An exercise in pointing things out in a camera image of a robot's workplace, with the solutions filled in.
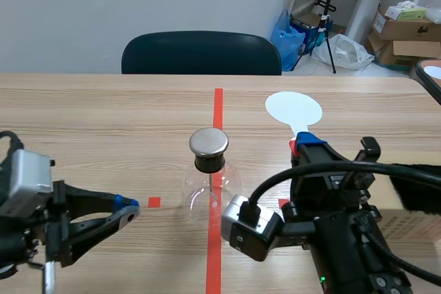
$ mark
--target blue plastic bag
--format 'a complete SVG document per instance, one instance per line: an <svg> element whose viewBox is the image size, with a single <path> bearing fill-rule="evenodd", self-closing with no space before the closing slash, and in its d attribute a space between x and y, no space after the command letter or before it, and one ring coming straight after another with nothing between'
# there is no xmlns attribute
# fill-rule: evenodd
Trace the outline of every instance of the blue plastic bag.
<svg viewBox="0 0 441 294"><path fill-rule="evenodd" d="M283 10L271 34L271 42L276 46L282 59L283 71L290 71L296 63L304 39L305 34L297 32L289 25L288 10Z"/></svg>

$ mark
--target robotic arm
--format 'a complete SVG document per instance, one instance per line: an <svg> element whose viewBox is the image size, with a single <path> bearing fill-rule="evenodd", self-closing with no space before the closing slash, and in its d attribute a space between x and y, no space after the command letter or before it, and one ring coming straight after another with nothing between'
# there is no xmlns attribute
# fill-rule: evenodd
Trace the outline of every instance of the robotic arm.
<svg viewBox="0 0 441 294"><path fill-rule="evenodd" d="M104 239L138 217L139 203L104 192L52 182L47 156L27 151L13 132L10 148L0 164L0 279L13 276L28 264L43 272L43 293L53 294L55 263L74 264ZM106 218L72 222L93 213ZM39 244L45 245L45 264L33 262Z"/></svg>
<svg viewBox="0 0 441 294"><path fill-rule="evenodd" d="M397 165L375 163L380 147L363 138L364 149L351 162L326 141L301 132L291 145L292 169L266 180L250 198L235 196L222 217L222 237L230 245L263 261L270 250L284 246L309 249L326 294L408 294L404 269L441 286L432 275L394 256L376 222L378 210L367 203L372 172L418 181L440 190L441 178ZM291 179L290 202L283 219L257 204L266 190Z"/></svg>

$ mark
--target black fur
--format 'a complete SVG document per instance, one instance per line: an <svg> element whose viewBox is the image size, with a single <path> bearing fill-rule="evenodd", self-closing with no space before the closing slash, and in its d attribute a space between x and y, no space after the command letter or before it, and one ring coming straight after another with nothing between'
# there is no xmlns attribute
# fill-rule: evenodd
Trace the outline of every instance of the black fur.
<svg viewBox="0 0 441 294"><path fill-rule="evenodd" d="M441 166L436 165L402 165L430 174L441 176ZM441 191L423 187L417 182L390 177L393 188L401 199L402 205L409 211L423 211L427 214L441 215Z"/></svg>

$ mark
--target chair backrest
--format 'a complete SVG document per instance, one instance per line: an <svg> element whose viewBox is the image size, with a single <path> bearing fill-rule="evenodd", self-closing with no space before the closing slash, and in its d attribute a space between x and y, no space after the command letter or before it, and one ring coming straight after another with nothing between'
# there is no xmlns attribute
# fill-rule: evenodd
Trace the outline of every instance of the chair backrest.
<svg viewBox="0 0 441 294"><path fill-rule="evenodd" d="M215 31L157 32L125 47L123 74L281 75L276 47L250 34Z"/></svg>

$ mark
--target sink pedestal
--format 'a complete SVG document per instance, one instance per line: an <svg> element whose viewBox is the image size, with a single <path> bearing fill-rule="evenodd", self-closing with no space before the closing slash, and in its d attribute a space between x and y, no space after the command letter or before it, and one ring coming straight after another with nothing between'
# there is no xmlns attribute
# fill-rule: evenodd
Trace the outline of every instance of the sink pedestal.
<svg viewBox="0 0 441 294"><path fill-rule="evenodd" d="M357 0L355 10L346 30L346 36L363 44L371 29L380 0Z"/></svg>

